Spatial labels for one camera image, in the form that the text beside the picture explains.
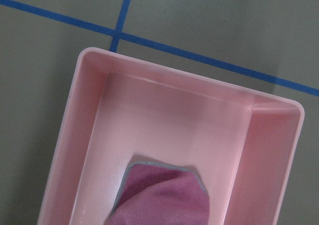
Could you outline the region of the pink cleaning cloth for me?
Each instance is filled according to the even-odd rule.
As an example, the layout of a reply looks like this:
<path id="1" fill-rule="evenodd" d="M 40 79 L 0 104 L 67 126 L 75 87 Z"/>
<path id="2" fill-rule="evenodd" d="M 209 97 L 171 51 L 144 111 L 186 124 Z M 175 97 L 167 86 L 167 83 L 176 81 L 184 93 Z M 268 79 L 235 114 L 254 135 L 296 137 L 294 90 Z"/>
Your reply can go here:
<path id="1" fill-rule="evenodd" d="M 151 161 L 128 164 L 106 225 L 206 225 L 208 192 L 191 169 Z"/>

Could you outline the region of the pink plastic bin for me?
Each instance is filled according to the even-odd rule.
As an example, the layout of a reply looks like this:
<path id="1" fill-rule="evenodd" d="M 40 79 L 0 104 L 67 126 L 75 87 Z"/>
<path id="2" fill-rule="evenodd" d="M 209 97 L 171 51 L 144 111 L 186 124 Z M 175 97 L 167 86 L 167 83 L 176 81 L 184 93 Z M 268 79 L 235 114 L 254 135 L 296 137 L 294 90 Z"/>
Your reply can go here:
<path id="1" fill-rule="evenodd" d="M 197 171 L 211 225 L 274 225 L 300 103 L 89 47 L 77 59 L 38 218 L 101 225 L 129 162 Z"/>

